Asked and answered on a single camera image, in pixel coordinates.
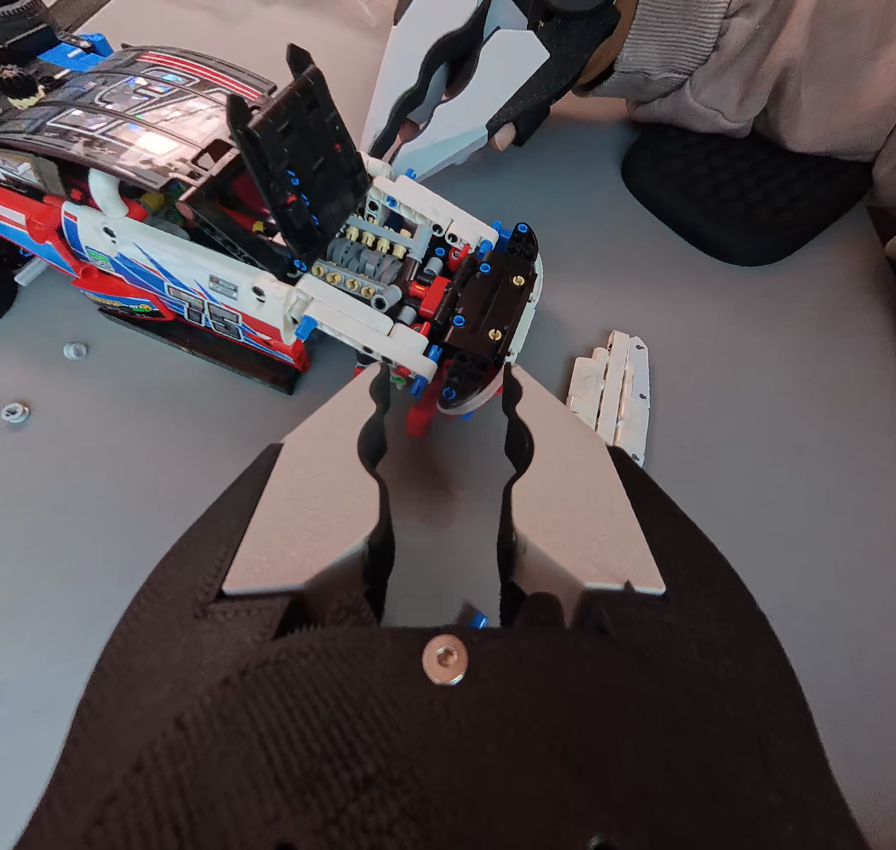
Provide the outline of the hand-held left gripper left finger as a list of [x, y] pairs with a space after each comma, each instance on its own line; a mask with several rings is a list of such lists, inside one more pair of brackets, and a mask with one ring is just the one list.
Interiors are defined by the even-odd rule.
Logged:
[[394, 531], [378, 466], [391, 386], [387, 366], [371, 364], [284, 439], [224, 596], [297, 594], [315, 620], [360, 596], [382, 620]]

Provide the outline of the toy brick race car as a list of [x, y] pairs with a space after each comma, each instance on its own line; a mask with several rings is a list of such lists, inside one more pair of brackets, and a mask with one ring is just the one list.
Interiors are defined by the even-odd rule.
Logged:
[[534, 230], [357, 151], [322, 72], [291, 82], [47, 25], [2, 45], [2, 314], [48, 266], [108, 317], [294, 391], [325, 335], [436, 412], [502, 391], [543, 287]]

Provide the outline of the person's right forearm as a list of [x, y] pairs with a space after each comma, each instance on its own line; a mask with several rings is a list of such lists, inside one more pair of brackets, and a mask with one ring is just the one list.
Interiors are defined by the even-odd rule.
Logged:
[[574, 87], [642, 123], [872, 164], [894, 207], [895, 0], [637, 0]]

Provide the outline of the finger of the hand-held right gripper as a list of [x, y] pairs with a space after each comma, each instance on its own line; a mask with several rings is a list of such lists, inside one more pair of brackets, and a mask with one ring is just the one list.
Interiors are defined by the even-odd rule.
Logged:
[[384, 160], [407, 122], [430, 121], [484, 26], [484, 0], [398, 0], [364, 125], [365, 153]]
[[483, 38], [452, 70], [442, 102], [423, 127], [407, 122], [388, 151], [397, 174], [422, 180], [487, 145], [487, 122], [547, 60], [512, 0], [484, 0]]

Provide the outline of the white brick panel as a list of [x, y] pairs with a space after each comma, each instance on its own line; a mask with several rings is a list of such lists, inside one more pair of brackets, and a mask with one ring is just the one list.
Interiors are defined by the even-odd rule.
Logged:
[[606, 346], [576, 358], [571, 377], [566, 408], [608, 446], [643, 467], [651, 411], [646, 343], [611, 331]]

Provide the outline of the black mesh pad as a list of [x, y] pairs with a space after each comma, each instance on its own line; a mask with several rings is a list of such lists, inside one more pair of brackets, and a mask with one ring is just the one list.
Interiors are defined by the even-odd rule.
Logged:
[[627, 190], [680, 238], [741, 267], [780, 262], [860, 203], [872, 166], [744, 138], [648, 125], [621, 163]]

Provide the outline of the person's beige jacket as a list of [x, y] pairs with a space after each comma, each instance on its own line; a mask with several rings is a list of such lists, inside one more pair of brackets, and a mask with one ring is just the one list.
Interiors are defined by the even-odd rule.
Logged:
[[878, 162], [875, 178], [866, 199], [866, 207], [873, 227], [881, 240], [883, 255], [895, 273], [895, 166], [894, 162], [881, 171]]

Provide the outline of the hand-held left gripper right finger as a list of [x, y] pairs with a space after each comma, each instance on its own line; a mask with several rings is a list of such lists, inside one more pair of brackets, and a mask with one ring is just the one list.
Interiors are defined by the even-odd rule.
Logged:
[[576, 624], [595, 593], [660, 598], [666, 584], [598, 434], [517, 364], [504, 369], [504, 453], [513, 472], [497, 536], [499, 622], [526, 600], [554, 598]]

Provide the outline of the black toy tire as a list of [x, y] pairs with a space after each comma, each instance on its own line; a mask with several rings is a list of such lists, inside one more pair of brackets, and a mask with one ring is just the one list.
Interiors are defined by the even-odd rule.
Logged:
[[1, 0], [1, 45], [21, 39], [55, 37], [52, 17], [43, 0]]

